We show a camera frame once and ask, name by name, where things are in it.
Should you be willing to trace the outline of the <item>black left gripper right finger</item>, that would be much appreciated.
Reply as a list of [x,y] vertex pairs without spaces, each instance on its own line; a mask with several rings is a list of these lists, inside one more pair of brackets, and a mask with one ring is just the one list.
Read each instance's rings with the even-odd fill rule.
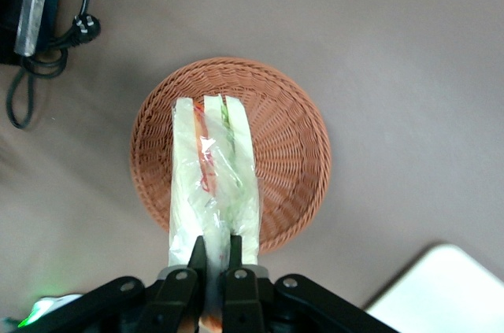
[[259,297],[257,265],[243,262],[242,238],[232,235],[228,270],[224,276],[223,332],[258,333],[264,331]]

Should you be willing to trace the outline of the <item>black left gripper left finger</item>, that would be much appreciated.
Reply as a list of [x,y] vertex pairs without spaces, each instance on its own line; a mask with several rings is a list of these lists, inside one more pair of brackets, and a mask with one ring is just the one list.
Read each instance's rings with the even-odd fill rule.
[[185,266],[169,267],[140,316],[138,332],[197,332],[206,295],[206,247],[197,237]]

